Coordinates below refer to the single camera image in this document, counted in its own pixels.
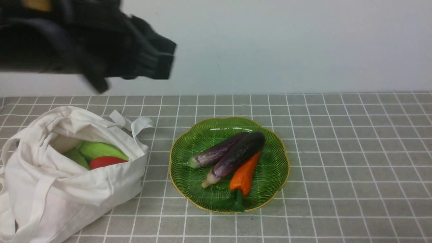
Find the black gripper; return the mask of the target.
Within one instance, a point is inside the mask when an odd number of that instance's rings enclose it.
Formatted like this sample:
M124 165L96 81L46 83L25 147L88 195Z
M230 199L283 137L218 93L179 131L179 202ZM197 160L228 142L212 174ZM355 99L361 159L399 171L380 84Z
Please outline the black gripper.
M99 94L108 78L169 79L177 44L121 3L2 0L1 72L78 74Z

